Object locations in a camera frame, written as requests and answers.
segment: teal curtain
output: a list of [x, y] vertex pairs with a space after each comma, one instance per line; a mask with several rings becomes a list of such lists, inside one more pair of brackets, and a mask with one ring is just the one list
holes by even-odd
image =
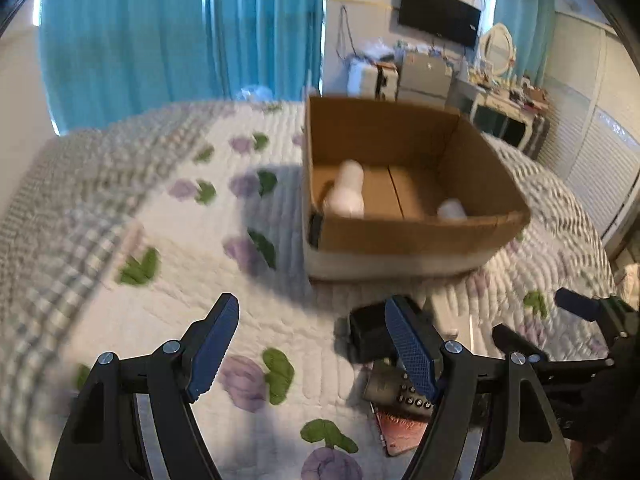
[[517, 48], [514, 73], [542, 85], [546, 51], [555, 23], [556, 0], [496, 0], [494, 23], [503, 23]]
[[61, 134], [177, 101], [317, 85], [322, 0], [42, 0], [40, 65]]
[[207, 0], [216, 83], [233, 97], [247, 85], [299, 100], [320, 78], [322, 0]]

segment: louvered closet door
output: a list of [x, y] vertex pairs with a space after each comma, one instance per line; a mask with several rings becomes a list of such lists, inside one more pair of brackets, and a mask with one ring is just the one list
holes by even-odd
[[606, 38], [602, 85], [567, 184], [600, 235], [615, 220], [640, 171], [640, 76], [617, 38]]
[[583, 142], [600, 60], [601, 29], [556, 14], [546, 62], [544, 87], [549, 94], [548, 136], [538, 162], [567, 179]]

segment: remote control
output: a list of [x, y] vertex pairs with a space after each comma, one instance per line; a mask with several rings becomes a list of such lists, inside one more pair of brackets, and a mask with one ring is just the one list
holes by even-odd
[[409, 375], [384, 361], [373, 363], [362, 398], [404, 418], [428, 420], [433, 413], [433, 406], [415, 390]]

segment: black flat screen tv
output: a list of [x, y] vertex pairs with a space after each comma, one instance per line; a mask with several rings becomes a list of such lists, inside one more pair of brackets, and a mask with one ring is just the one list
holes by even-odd
[[464, 46], [474, 46], [480, 9], [460, 0], [401, 0], [399, 25], [436, 34]]

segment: metal screw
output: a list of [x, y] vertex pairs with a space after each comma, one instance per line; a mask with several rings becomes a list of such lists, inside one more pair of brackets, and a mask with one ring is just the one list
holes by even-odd
[[457, 341], [447, 341], [444, 343], [444, 349], [450, 354], [459, 354], [464, 347]]
[[165, 354], [175, 354], [180, 349], [180, 341], [171, 339], [162, 345], [162, 351]]
[[98, 356], [98, 362], [101, 365], [108, 365], [111, 361], [113, 361], [113, 353], [111, 352], [105, 352]]
[[511, 362], [517, 365], [523, 365], [527, 362], [527, 358], [524, 357], [524, 355], [522, 355], [520, 352], [514, 352], [513, 354], [511, 354]]

